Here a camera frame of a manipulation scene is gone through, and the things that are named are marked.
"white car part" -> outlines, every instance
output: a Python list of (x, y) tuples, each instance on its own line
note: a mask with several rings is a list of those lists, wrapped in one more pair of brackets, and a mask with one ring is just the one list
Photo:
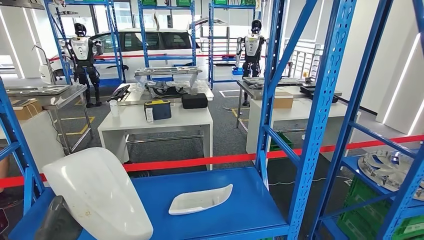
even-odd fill
[(204, 211), (224, 203), (231, 195), (233, 185), (182, 193), (176, 196), (169, 207), (170, 215), (184, 215)]
[[(369, 179), (383, 188), (398, 191), (412, 165), (412, 159), (401, 154), (378, 150), (367, 152), (358, 159), (358, 167)], [(424, 201), (424, 181), (414, 194), (414, 199)]]
[(153, 227), (118, 158), (101, 147), (44, 166), (54, 193), (75, 220), (98, 240), (148, 240)]

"black case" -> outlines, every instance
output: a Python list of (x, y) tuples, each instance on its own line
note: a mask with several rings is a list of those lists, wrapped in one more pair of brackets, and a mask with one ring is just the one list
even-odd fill
[(181, 101), (184, 109), (204, 109), (208, 106), (208, 98), (204, 93), (184, 94)]

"white bottle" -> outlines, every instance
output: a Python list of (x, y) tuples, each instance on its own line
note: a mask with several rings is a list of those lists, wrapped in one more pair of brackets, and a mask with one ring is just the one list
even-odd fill
[(119, 117), (119, 109), (118, 109), (118, 101), (112, 99), (109, 101), (110, 105), (110, 113), (112, 114), (113, 118)]

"metal tray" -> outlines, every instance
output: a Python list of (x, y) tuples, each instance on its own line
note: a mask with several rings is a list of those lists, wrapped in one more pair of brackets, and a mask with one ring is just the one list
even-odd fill
[(49, 96), (61, 94), (69, 87), (69, 85), (12, 86), (6, 87), (6, 93), (9, 97)]

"green plastic bin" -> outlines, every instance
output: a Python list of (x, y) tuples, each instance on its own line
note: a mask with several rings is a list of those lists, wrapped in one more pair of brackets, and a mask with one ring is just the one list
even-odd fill
[(241, 0), (241, 5), (255, 6), (256, 0)]
[[(281, 131), (277, 131), (276, 133), (291, 149), (293, 148), (293, 142), (286, 135), (284, 135), (284, 133), (282, 133)], [(277, 143), (273, 139), (271, 139), (269, 151), (273, 152), (273, 151), (279, 151), (279, 150), (281, 150), (280, 147), (277, 145)]]
[(143, 5), (148, 5), (148, 6), (157, 6), (158, 5), (157, 0), (141, 0), (141, 2), (143, 3)]
[(176, 0), (176, 5), (178, 7), (190, 7), (192, 5), (192, 0)]
[[(378, 194), (372, 188), (355, 177), (350, 185), (349, 192), (344, 201), (344, 206), (349, 207), (362, 203), (369, 199), (377, 197)], [(386, 214), (389, 212), (391, 203), (387, 200), (378, 201), (353, 211), (345, 212), (340, 215), (337, 225), (346, 234), (352, 235), (355, 230), (361, 231), (366, 238), (375, 239)], [(424, 216), (415, 216), (406, 218), (400, 226), (394, 231), (393, 240), (424, 240)]]
[(213, 0), (213, 3), (217, 5), (228, 5), (228, 0)]

